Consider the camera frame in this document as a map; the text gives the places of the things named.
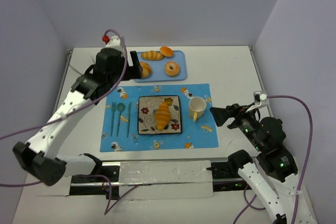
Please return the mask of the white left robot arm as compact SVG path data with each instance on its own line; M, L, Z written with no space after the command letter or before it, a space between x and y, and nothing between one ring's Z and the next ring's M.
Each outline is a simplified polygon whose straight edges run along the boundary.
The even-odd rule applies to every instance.
M63 177L96 175L102 161L89 153L59 157L58 153L68 135L99 101L113 91L121 81L141 78L142 67L136 51L127 55L114 48L103 48L96 62L80 75L71 86L64 102L47 124L26 143L17 142L13 152L20 166L46 186Z

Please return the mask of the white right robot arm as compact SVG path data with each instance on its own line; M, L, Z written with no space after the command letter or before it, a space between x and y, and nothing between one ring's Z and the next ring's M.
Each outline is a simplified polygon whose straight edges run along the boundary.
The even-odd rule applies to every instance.
M239 129L258 151L252 158L245 150L228 156L227 171L241 177L268 212L272 223L317 223L309 201L301 191L303 174L285 148L282 121L265 117L258 121L255 110L239 104L211 107L217 126L233 119L228 129Z

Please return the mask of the long striped croissant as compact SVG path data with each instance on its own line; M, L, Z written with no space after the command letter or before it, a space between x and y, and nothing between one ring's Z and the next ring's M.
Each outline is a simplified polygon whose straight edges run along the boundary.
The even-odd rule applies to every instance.
M162 104L158 107L156 113L154 114L154 119L158 131L164 130L164 128L170 122L171 114L169 111L169 106L165 101L162 102Z

